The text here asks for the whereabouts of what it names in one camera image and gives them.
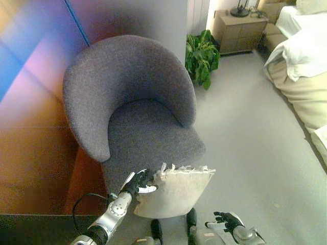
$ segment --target robotic arm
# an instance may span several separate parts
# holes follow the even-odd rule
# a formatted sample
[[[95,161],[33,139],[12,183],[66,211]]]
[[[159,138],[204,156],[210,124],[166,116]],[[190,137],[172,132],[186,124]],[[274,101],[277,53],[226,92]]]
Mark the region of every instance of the robotic arm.
[[[147,169],[141,170],[137,174],[132,172],[123,184],[118,197],[109,204],[106,212],[71,245],[106,245],[123,221],[135,194],[150,193],[157,189],[156,186],[147,186],[152,177],[153,175]]]

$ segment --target nightstand drawer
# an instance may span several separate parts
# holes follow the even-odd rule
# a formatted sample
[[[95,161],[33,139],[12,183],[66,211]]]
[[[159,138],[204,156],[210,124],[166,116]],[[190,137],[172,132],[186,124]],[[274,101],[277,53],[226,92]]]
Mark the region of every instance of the nightstand drawer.
[[[224,33],[224,39],[238,38],[241,29],[242,29],[241,24],[237,24],[237,25],[234,25],[234,26],[226,26],[226,30],[225,30],[225,33]]]
[[[223,39],[220,45],[220,53],[229,53],[236,50],[237,38],[234,39]]]
[[[262,33],[265,25],[265,22],[243,24],[239,37],[251,37],[253,34]]]
[[[252,50],[256,47],[259,39],[257,37],[242,37],[239,38],[236,44],[237,50]]]

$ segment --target dresser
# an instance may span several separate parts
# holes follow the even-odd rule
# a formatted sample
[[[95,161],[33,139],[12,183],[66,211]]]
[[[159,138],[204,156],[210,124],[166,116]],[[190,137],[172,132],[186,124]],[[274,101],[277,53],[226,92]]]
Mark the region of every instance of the dresser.
[[[220,54],[251,51],[256,48],[267,24],[266,18],[234,17],[228,10],[215,12],[212,35]]]

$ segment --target green leaves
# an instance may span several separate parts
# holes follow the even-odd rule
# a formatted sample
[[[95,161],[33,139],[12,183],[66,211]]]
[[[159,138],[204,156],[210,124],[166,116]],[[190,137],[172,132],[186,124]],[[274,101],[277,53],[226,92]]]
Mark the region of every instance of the green leaves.
[[[218,69],[219,52],[212,43],[214,40],[209,30],[199,36],[187,35],[185,67],[194,83],[208,90],[211,84],[210,72]]]

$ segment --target lamp base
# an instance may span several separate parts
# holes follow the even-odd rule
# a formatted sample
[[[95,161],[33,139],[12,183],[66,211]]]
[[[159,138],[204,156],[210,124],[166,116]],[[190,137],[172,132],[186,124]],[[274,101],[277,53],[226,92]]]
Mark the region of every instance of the lamp base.
[[[235,17],[245,17],[248,16],[249,13],[250,11],[248,11],[247,9],[239,10],[238,8],[234,8],[230,11],[230,14]]]

